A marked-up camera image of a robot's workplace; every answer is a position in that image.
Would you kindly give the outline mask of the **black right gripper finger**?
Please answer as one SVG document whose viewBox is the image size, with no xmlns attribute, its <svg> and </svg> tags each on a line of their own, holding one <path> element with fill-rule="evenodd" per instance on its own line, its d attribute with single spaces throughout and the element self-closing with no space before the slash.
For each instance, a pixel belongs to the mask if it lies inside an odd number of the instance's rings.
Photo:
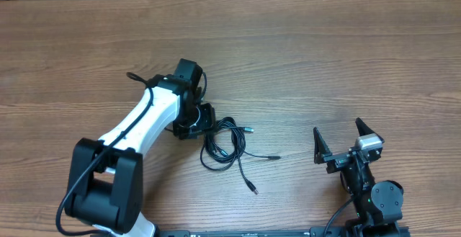
<svg viewBox="0 0 461 237">
<path fill-rule="evenodd" d="M 375 131 L 366 125 L 366 123 L 360 117 L 355 120 L 355 124 L 360 136 L 371 135 L 375 133 Z"/>
<path fill-rule="evenodd" d="M 317 127 L 313 128 L 314 136 L 314 163 L 322 164 L 326 162 L 326 158 L 332 155 L 328 145 L 320 134 Z"/>
</svg>

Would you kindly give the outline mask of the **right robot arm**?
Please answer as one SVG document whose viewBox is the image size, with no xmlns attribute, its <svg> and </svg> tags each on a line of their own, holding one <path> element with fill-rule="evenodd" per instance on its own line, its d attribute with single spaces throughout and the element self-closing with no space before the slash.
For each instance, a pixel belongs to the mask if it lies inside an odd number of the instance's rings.
<svg viewBox="0 0 461 237">
<path fill-rule="evenodd" d="M 313 128 L 314 163 L 325 164 L 329 174 L 339 172 L 341 185 L 350 195 L 329 219 L 322 236 L 410 236 L 407 227 L 400 227 L 403 218 L 403 187 L 396 181 L 376 182 L 370 164 L 381 158 L 384 138 L 355 120 L 359 137 L 343 153 L 334 154 Z"/>
</svg>

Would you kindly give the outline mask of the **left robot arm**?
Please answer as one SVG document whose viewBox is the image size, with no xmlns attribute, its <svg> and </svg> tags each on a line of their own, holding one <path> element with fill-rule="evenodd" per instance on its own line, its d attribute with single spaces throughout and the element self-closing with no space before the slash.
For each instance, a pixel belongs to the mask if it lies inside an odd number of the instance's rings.
<svg viewBox="0 0 461 237">
<path fill-rule="evenodd" d="M 55 224 L 63 229 L 67 215 L 91 226 L 89 236 L 155 236 L 155 225 L 142 214 L 143 159 L 157 137 L 172 126 L 184 140 L 197 138 L 215 127 L 215 111 L 202 103 L 205 77 L 194 61 L 181 59 L 172 74 L 145 80 L 127 77 L 145 86 L 135 108 L 111 131 L 97 140 L 82 138 L 74 147 L 66 195 Z"/>
</svg>

